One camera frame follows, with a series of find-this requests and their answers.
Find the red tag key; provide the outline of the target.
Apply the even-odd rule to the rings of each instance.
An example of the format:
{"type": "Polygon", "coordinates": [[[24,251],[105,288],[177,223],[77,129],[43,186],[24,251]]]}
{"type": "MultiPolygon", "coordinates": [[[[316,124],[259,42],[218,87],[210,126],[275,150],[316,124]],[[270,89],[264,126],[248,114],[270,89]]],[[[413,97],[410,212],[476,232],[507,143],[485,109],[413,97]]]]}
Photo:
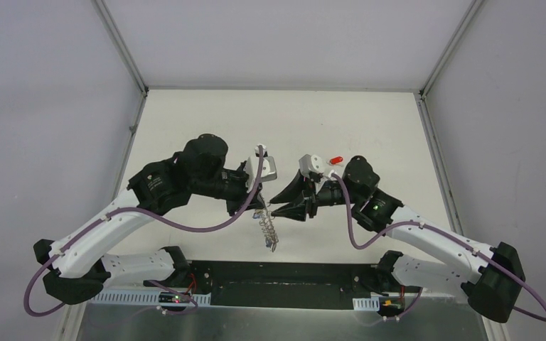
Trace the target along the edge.
{"type": "Polygon", "coordinates": [[[342,156],[336,156],[334,158],[331,158],[328,162],[332,166],[337,166],[337,165],[342,164],[343,161],[344,161],[344,159],[343,159],[342,156]]]}

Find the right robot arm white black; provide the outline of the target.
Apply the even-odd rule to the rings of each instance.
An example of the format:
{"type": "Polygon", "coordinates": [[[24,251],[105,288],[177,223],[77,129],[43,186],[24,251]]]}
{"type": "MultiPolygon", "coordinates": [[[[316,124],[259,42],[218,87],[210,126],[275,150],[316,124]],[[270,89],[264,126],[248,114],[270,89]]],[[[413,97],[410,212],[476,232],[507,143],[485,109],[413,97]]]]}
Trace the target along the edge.
{"type": "Polygon", "coordinates": [[[515,247],[491,246],[439,229],[401,200],[379,189],[380,176],[363,156],[354,156],[338,175],[316,155],[299,159],[288,186],[270,202],[273,216],[300,222],[320,207],[342,205],[349,225],[358,224],[382,237],[399,240],[433,257],[425,261],[401,251],[387,251],[379,260],[375,282],[384,291],[416,286],[447,293],[489,320],[506,323],[516,309],[525,282],[515,247]]]}

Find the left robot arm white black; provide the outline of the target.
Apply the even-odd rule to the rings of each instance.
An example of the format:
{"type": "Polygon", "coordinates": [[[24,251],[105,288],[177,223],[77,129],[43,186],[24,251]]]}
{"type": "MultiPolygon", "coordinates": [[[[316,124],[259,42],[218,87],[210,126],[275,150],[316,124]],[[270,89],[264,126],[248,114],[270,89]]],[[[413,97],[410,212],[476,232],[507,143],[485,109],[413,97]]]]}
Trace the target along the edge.
{"type": "Polygon", "coordinates": [[[76,305],[110,286],[146,281],[182,286],[188,263],[179,247],[133,255],[115,255],[112,249],[139,228],[165,222],[168,212],[187,205],[194,195],[223,200],[229,222],[247,210],[262,209],[262,185],[277,176],[274,158],[260,144],[234,170],[225,167],[227,154],[222,138],[201,134],[172,157],[145,165],[105,209],[72,234],[37,241],[37,277],[46,293],[76,305]]]}

